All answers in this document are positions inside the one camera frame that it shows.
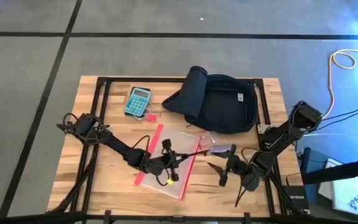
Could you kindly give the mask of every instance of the teal calculator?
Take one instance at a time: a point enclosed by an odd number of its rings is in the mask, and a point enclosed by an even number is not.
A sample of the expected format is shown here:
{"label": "teal calculator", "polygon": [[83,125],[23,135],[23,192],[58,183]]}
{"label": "teal calculator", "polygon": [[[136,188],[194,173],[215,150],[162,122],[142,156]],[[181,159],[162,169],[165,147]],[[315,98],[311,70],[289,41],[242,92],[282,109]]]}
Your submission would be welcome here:
{"label": "teal calculator", "polygon": [[127,105],[125,105],[125,113],[134,116],[142,116],[149,104],[151,92],[141,88],[134,88]]}

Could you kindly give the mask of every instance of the black backpack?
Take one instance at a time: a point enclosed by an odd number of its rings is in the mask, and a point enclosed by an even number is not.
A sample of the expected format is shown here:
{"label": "black backpack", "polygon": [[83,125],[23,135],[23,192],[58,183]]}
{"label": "black backpack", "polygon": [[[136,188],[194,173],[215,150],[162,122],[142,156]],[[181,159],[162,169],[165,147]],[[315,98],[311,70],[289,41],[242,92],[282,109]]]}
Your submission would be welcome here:
{"label": "black backpack", "polygon": [[198,66],[190,68],[181,89],[162,106],[185,115],[190,124],[222,134],[249,131],[257,117],[257,97],[251,80],[208,75]]}

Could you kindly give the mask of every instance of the red tag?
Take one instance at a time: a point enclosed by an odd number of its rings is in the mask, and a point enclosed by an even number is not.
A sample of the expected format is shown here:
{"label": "red tag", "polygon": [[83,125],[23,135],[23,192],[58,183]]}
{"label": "red tag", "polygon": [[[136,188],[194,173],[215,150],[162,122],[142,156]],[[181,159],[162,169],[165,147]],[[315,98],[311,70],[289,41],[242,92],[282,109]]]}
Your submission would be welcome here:
{"label": "red tag", "polygon": [[149,114],[149,115],[146,116],[146,120],[150,121],[150,122],[155,122],[156,115],[155,114]]}

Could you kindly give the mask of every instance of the ziploc bag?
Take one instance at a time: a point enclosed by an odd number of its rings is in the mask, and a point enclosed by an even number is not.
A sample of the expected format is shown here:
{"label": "ziploc bag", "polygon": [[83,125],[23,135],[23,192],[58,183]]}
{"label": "ziploc bag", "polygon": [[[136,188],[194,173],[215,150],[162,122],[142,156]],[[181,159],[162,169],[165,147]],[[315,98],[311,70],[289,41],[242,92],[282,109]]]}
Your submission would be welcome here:
{"label": "ziploc bag", "polygon": [[[151,158],[162,155],[162,141],[165,139],[171,139],[172,150],[175,152],[189,154],[197,151],[198,143],[200,141],[199,136],[184,133],[171,128],[166,128],[164,125],[159,124],[149,145]],[[185,194],[191,168],[193,167],[194,159],[194,156],[189,157],[188,159],[181,162],[179,167],[175,169],[176,173],[179,175],[179,181],[171,184],[168,182],[166,186],[161,186],[153,174],[139,172],[135,179],[135,184],[154,189],[171,197],[182,200],[183,195]],[[165,171],[163,171],[158,178],[160,179],[161,183],[164,184],[168,180],[168,175]]]}

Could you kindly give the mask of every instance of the wooden table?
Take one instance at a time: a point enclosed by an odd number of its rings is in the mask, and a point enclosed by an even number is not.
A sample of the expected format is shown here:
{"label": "wooden table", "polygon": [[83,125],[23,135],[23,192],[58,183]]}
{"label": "wooden table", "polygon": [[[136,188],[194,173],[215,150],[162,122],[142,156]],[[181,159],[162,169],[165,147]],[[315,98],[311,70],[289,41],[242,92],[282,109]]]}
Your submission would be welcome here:
{"label": "wooden table", "polygon": [[[97,77],[82,76],[72,113],[80,115],[90,111],[96,80]],[[271,122],[272,124],[282,124],[287,120],[287,113],[279,81],[277,78],[263,78],[263,81]],[[151,89],[151,103],[155,106],[154,113],[157,115],[157,122],[138,121],[124,116],[124,106],[133,86]],[[204,130],[196,126],[187,128],[188,123],[184,120],[183,115],[167,111],[161,105],[164,99],[175,93],[180,87],[181,83],[113,82],[104,123],[110,124],[110,130],[114,135],[130,146],[142,136],[152,135],[160,123],[187,133],[201,134]],[[98,110],[100,110],[102,95],[103,91],[99,96]],[[260,96],[257,95],[259,111],[262,111]],[[260,116],[260,119],[263,124],[263,116]],[[247,133],[218,134],[218,142],[220,144],[236,144],[239,149],[238,153],[243,147],[259,148],[255,127]],[[81,143],[74,137],[67,136],[65,138],[48,209],[55,208],[73,186],[81,149]],[[250,158],[253,153],[253,151],[246,151],[245,154]],[[219,177],[207,165],[207,162],[224,167],[226,160],[213,156],[197,156],[185,197],[179,201],[146,187],[134,185],[135,175],[138,171],[129,167],[118,153],[101,145],[88,213],[103,215],[105,210],[111,210],[114,215],[241,217],[244,212],[249,212],[252,217],[269,216],[263,181],[254,192],[246,192],[239,206],[234,208],[234,201],[239,190],[239,177],[229,174],[226,186],[219,187]],[[287,148],[279,155],[278,164],[283,182],[285,182],[286,175],[300,171],[293,147]],[[289,179],[292,185],[303,185],[300,175],[292,175]],[[277,191],[273,184],[272,191],[275,210],[279,213]],[[79,203],[82,203],[82,195],[83,190],[80,193]]]}

